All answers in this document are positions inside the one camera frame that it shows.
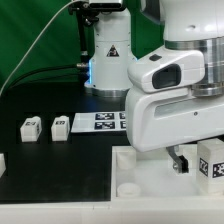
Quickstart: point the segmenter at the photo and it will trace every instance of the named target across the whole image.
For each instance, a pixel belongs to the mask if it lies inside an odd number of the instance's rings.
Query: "white casing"
[[[193,41],[224,36],[223,0],[160,1],[165,16],[165,40]]]
[[[36,142],[41,131],[40,117],[27,118],[20,128],[22,142]]]
[[[51,127],[52,140],[67,141],[69,131],[69,118],[66,116],[56,117]]]
[[[131,52],[131,17],[126,9],[99,15],[94,25],[95,54],[90,60],[90,79],[85,87],[97,90],[127,90],[132,86],[127,67],[136,58]],[[119,57],[108,57],[112,46]]]
[[[139,151],[224,134],[224,95],[195,98],[190,87],[146,94],[133,87],[126,98],[127,136]]]
[[[161,56],[157,61],[150,60],[153,55]],[[168,65],[176,64],[181,69],[181,82],[178,86],[166,88],[180,88],[201,81],[205,75],[204,57],[200,51],[175,51],[168,50],[164,46],[132,63],[128,68],[129,78],[134,86],[146,93],[163,91],[155,89],[152,77],[160,69]]]

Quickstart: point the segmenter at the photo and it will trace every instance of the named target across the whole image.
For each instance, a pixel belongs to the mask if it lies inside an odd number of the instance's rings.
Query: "small white cube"
[[[209,139],[198,142],[197,183],[208,194],[224,192],[224,142]]]
[[[42,131],[39,117],[27,118],[20,128],[22,142],[36,142]]]
[[[53,141],[67,141],[70,131],[69,118],[66,116],[56,117],[51,127]]]

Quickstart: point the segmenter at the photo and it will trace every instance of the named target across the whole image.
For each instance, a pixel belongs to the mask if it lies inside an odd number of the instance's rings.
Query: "metal part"
[[[194,96],[216,96],[224,93],[223,82],[214,84],[195,84],[192,86]]]
[[[92,94],[100,97],[126,97],[128,90],[99,90],[85,87],[87,94]]]
[[[77,63],[76,68],[79,70],[88,70],[89,64],[88,63]]]
[[[188,161],[184,156],[177,156],[176,152],[179,151],[179,146],[170,146],[166,148],[167,152],[173,159],[173,169],[177,173],[188,173]]]
[[[192,87],[194,96],[223,94],[224,37],[198,41],[165,41],[171,50],[199,50],[205,59],[205,77]]]

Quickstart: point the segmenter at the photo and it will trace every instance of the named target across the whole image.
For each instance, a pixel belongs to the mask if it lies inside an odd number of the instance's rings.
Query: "green backdrop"
[[[0,0],[0,84],[18,64],[47,22],[68,2],[69,0]],[[140,13],[139,2],[140,0],[126,0],[132,15],[132,51],[138,58],[158,48],[163,42],[163,27],[153,24]],[[92,55],[92,29],[87,30],[87,42]],[[13,79],[37,68],[77,63],[80,61],[79,52],[76,17],[64,10]],[[48,72],[32,79],[64,73]]]

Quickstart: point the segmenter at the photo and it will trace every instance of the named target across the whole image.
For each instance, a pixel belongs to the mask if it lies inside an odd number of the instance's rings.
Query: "printed label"
[[[121,121],[121,129],[126,129],[126,121]]]
[[[107,57],[119,57],[119,54],[117,53],[117,49],[114,45],[110,48],[110,51],[107,54]]]
[[[34,126],[36,122],[26,122],[26,126]]]
[[[96,120],[114,120],[114,113],[98,113],[95,117]]]
[[[115,122],[96,122],[95,130],[115,129]]]
[[[123,113],[119,113],[119,116],[120,116],[121,120],[125,120],[125,113],[124,112]]]
[[[208,176],[208,163],[200,158],[199,170],[205,175]]]
[[[224,176],[224,163],[217,163],[213,165],[212,177],[223,177]]]
[[[56,125],[63,125],[63,124],[65,124],[65,121],[57,121],[55,124]]]

